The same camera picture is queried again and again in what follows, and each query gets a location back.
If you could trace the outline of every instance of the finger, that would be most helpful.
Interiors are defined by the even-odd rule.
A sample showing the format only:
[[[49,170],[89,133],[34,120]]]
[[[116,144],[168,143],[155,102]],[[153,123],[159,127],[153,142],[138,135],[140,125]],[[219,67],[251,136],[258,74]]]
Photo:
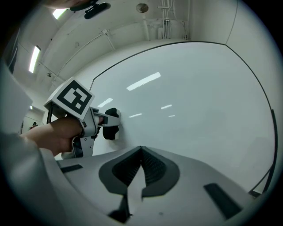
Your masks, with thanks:
[[[103,122],[103,117],[99,117],[99,121],[98,121],[98,123],[102,123]]]

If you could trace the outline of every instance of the human hand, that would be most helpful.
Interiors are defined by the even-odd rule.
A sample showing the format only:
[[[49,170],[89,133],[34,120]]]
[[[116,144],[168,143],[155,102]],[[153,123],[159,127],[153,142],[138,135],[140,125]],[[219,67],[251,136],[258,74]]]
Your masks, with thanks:
[[[33,140],[39,148],[46,148],[56,156],[61,152],[72,150],[72,139],[82,132],[82,127],[76,118],[64,117],[44,126],[35,127],[21,137]]]
[[[45,5],[50,8],[70,8],[89,2],[90,0],[46,0]]]

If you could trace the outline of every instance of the ceiling light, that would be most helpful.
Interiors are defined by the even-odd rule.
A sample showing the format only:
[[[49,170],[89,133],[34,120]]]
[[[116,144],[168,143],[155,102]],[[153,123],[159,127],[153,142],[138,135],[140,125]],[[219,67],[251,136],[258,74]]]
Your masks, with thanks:
[[[36,46],[34,48],[34,52],[32,53],[32,57],[31,57],[31,64],[30,64],[30,69],[29,69],[31,73],[34,73],[34,67],[35,67],[35,63],[39,55],[39,52],[40,52],[40,48]]]
[[[56,9],[53,12],[53,16],[58,19],[67,9]]]
[[[136,116],[139,116],[139,115],[142,115],[142,113],[139,113],[139,114],[136,114],[136,115],[132,115],[129,118],[133,118],[133,117],[136,117]]]
[[[104,101],[103,103],[99,104],[98,107],[102,108],[104,105],[110,103],[111,101],[113,101],[113,99],[112,98],[108,98],[106,101]]]
[[[148,76],[148,77],[146,77],[146,78],[144,78],[144,79],[142,79],[142,80],[140,80],[140,81],[130,85],[129,87],[127,87],[127,90],[128,91],[134,90],[134,89],[136,89],[136,88],[138,88],[138,87],[140,87],[140,86],[142,86],[142,85],[144,85],[146,83],[149,83],[152,80],[158,79],[159,77],[161,77],[161,75],[160,75],[159,72],[157,72],[157,73],[155,73],[153,75],[150,75],[150,76]]]
[[[172,104],[162,107],[161,109],[172,107]]]

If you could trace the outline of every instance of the whiteboard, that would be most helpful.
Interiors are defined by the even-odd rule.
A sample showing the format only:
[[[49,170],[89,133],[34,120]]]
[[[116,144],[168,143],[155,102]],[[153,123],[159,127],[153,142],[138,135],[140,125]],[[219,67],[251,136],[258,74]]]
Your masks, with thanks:
[[[145,51],[104,72],[91,92],[91,106],[103,113],[119,109],[122,123],[117,141],[99,134],[94,155],[139,145],[163,149],[207,163],[246,191],[272,165],[275,134],[267,99],[225,45],[186,42]]]

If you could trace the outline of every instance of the black edge line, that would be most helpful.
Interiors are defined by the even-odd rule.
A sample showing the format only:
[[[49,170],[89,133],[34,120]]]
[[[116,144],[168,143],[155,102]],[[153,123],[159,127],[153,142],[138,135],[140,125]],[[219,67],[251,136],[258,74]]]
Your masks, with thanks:
[[[79,170],[82,169],[83,167],[79,164],[73,165],[73,166],[66,166],[66,167],[62,167],[60,168],[62,173],[67,173],[67,172],[71,172],[71,171],[75,171],[75,170]]]
[[[269,170],[267,171],[267,173],[261,178],[261,180],[249,191],[249,193],[252,192],[252,191],[264,180],[264,178],[266,177],[266,175],[270,172],[270,169],[271,169],[271,167],[269,168]]]
[[[255,198],[259,197],[261,194],[256,191],[250,191],[249,194]]]
[[[268,187],[269,187],[269,185],[270,185],[270,182],[271,182],[271,179],[272,179],[274,170],[275,170],[276,159],[277,159],[277,149],[278,149],[277,124],[276,124],[276,118],[275,118],[275,113],[274,113],[274,110],[273,110],[273,109],[272,109],[271,113],[272,113],[272,118],[273,118],[274,136],[275,136],[274,158],[273,158],[273,164],[272,164],[272,166],[270,167],[270,173],[269,173],[269,176],[268,176],[268,178],[267,178],[267,181],[266,181],[266,184],[265,184],[265,187],[264,187],[263,192],[266,192],[267,189],[268,189]]]
[[[111,69],[112,67],[116,66],[117,64],[119,64],[119,63],[121,63],[121,62],[123,62],[123,61],[125,61],[125,60],[127,60],[127,59],[129,59],[129,58],[131,58],[131,57],[133,57],[133,56],[136,56],[136,55],[138,55],[138,54],[140,54],[140,53],[144,53],[144,52],[146,52],[146,51],[149,51],[149,50],[152,50],[152,49],[155,49],[155,48],[159,48],[159,47],[163,47],[163,46],[167,46],[167,45],[174,45],[174,44],[180,44],[180,43],[187,43],[187,42],[189,42],[189,43],[191,43],[191,42],[192,42],[192,43],[196,43],[196,42],[197,42],[197,43],[211,43],[211,44],[217,44],[217,45],[225,45],[226,47],[228,47],[233,53],[235,53],[235,54],[247,65],[247,67],[250,69],[250,71],[253,73],[253,75],[254,75],[255,78],[257,79],[257,81],[258,81],[258,83],[260,84],[260,87],[261,87],[262,91],[264,92],[264,95],[265,95],[265,97],[266,97],[266,99],[267,99],[267,102],[268,102],[268,105],[269,105],[269,109],[270,109],[271,114],[272,114],[273,124],[274,124],[274,134],[275,134],[274,159],[273,159],[273,164],[272,164],[271,167],[270,167],[270,174],[269,174],[269,176],[268,176],[268,181],[267,181],[267,182],[271,181],[271,178],[272,178],[273,173],[274,173],[276,158],[277,158],[277,143],[278,143],[277,125],[276,125],[275,114],[274,114],[273,109],[272,109],[271,106],[270,106],[270,102],[269,102],[269,99],[267,98],[267,95],[266,95],[266,93],[265,93],[265,90],[264,90],[264,88],[262,87],[262,85],[261,85],[259,79],[257,78],[256,74],[255,74],[255,73],[253,72],[253,70],[249,67],[249,65],[243,60],[243,58],[241,58],[234,50],[232,50],[232,49],[231,49],[229,46],[227,46],[226,44],[217,43],[217,42],[211,42],[211,41],[179,41],[179,42],[173,42],[173,43],[163,44],[163,45],[159,45],[159,46],[152,47],[152,48],[150,48],[150,49],[143,50],[143,51],[138,52],[138,53],[136,53],[136,54],[134,54],[134,55],[132,55],[132,56],[129,56],[129,57],[125,58],[124,60],[119,61],[118,63],[115,63],[114,65],[112,65],[111,67],[109,67],[108,69],[106,69],[105,71],[103,71],[102,73],[100,73],[99,75],[97,75],[97,76],[92,80],[92,84],[91,84],[91,86],[90,86],[90,88],[89,88],[89,91],[92,89],[92,85],[93,85],[95,79],[97,79],[99,76],[101,76],[103,73],[105,73],[106,71],[108,71],[108,70]]]
[[[229,38],[230,38],[230,35],[231,35],[231,33],[232,33],[232,30],[233,30],[233,27],[234,27],[234,24],[235,24],[235,20],[236,20],[236,16],[237,16],[237,11],[238,11],[238,2],[239,2],[239,0],[237,0],[237,7],[236,7],[236,12],[235,12],[234,21],[233,21],[232,28],[231,28],[231,31],[230,31],[230,33],[229,33],[229,36],[228,36],[228,38],[227,38],[227,41],[226,41],[225,45],[227,45],[227,42],[228,42],[228,40],[229,40]]]
[[[236,201],[234,201],[218,184],[208,184],[203,188],[226,219],[233,217],[242,210]]]
[[[276,124],[276,118],[275,118],[275,113],[274,113],[274,110],[271,108],[270,106],[270,102],[269,102],[269,99],[266,95],[266,92],[263,88],[263,86],[261,85],[259,79],[257,78],[256,74],[252,71],[252,69],[248,66],[248,64],[234,51],[232,50],[229,46],[227,46],[231,51],[233,51],[233,53],[235,53],[246,65],[247,67],[250,69],[250,71],[253,73],[253,75],[255,76],[255,78],[257,79],[258,83],[260,84],[260,87],[262,89],[262,91],[264,92],[264,95],[267,99],[267,102],[268,102],[268,105],[269,105],[269,109],[270,109],[270,112],[271,112],[271,116],[272,116],[272,121],[273,121],[273,127],[274,127],[274,143],[275,143],[275,148],[274,148],[274,158],[273,158],[273,163],[270,167],[270,172],[269,172],[269,175],[268,175],[268,179],[266,181],[266,184],[265,184],[265,187],[264,187],[264,190],[263,192],[265,192],[268,187],[269,187],[269,184],[270,184],[270,181],[273,177],[273,173],[274,173],[274,169],[275,169],[275,164],[276,164],[276,159],[277,159],[277,149],[278,149],[278,134],[277,134],[277,124]]]

